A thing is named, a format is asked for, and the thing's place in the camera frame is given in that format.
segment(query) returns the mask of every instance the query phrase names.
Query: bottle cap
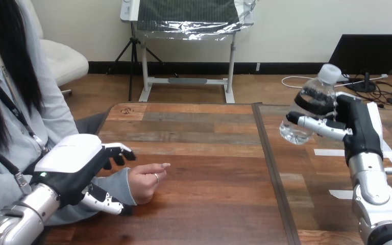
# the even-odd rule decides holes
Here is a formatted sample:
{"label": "bottle cap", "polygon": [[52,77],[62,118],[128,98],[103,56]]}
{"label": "bottle cap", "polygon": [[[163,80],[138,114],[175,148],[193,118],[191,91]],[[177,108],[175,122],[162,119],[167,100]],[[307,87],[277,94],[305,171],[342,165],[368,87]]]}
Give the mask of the bottle cap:
{"label": "bottle cap", "polygon": [[318,74],[319,81],[327,84],[334,85],[342,75],[340,69],[332,64],[325,64],[322,66],[321,71]]}

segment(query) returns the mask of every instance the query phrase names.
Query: wooden floor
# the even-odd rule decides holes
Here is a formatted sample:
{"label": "wooden floor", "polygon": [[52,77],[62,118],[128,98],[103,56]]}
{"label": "wooden floor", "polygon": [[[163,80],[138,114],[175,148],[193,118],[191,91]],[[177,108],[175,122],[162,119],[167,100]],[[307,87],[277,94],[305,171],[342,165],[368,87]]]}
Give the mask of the wooden floor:
{"label": "wooden floor", "polygon": [[[263,102],[268,105],[290,105],[297,89],[281,84],[287,75],[235,75],[233,90],[236,103]],[[200,76],[221,79],[227,76]],[[392,83],[392,76],[382,81]],[[289,79],[287,84],[302,86],[305,79]],[[138,101],[142,92],[142,77],[136,76],[133,82],[132,101]],[[73,95],[66,98],[75,118],[104,112],[111,106],[128,101],[128,75],[87,75],[61,87],[72,89]],[[154,85],[149,102],[163,103],[225,103],[225,92],[221,86],[207,85]]]}

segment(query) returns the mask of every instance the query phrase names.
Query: tripod stand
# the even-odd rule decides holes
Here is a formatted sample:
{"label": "tripod stand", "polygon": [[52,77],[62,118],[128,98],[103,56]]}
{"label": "tripod stand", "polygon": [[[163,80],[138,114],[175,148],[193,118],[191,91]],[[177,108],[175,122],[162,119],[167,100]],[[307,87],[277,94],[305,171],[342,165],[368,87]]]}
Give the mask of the tripod stand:
{"label": "tripod stand", "polygon": [[[142,45],[140,40],[136,37],[135,32],[134,32],[134,26],[133,23],[131,22],[131,36],[130,41],[127,43],[126,47],[123,49],[123,51],[119,54],[118,58],[113,62],[113,64],[110,66],[109,70],[106,72],[106,75],[111,74],[112,69],[116,66],[118,63],[119,59],[121,56],[125,53],[125,51],[128,49],[128,47],[131,45],[131,62],[130,62],[130,89],[129,89],[129,101],[131,101],[131,90],[133,86],[133,72],[134,72],[134,67],[137,66],[139,63],[137,62],[137,50],[136,50],[136,45]],[[149,50],[146,47],[146,51],[150,53],[158,62],[160,62],[161,65],[164,65],[163,61],[160,60],[151,50]]]}

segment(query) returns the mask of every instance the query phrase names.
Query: black baseboard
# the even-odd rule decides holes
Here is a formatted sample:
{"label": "black baseboard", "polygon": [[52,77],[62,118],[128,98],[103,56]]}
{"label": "black baseboard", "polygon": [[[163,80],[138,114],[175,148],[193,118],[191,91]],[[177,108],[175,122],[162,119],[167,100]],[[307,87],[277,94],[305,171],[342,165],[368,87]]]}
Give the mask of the black baseboard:
{"label": "black baseboard", "polygon": [[[255,74],[255,75],[294,75],[294,74],[317,74],[324,63],[261,63],[259,71],[256,71],[257,63],[235,63],[234,74]],[[90,61],[90,74],[105,74],[113,65],[113,61]],[[148,62],[150,75],[227,75],[229,63],[185,63],[185,62],[165,62],[161,65],[158,62]],[[130,74],[130,62],[119,61],[112,69],[112,74]],[[134,70],[135,75],[142,75],[141,62]]]}

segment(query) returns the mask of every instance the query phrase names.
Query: woman's finger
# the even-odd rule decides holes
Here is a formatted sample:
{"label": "woman's finger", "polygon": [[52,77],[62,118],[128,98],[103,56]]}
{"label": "woman's finger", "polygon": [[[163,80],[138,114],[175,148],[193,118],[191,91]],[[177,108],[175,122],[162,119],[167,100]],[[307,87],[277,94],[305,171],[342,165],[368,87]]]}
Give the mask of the woman's finger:
{"label": "woman's finger", "polygon": [[162,173],[166,168],[170,166],[170,163],[153,163],[148,165],[140,165],[133,168],[133,172],[139,175],[147,175],[147,174],[155,174]]}
{"label": "woman's finger", "polygon": [[157,183],[159,183],[160,181],[162,181],[164,178],[166,178],[166,174],[167,174],[167,172],[163,171],[162,173],[149,174],[149,175],[145,175],[145,176],[148,179],[149,186],[154,186]]}

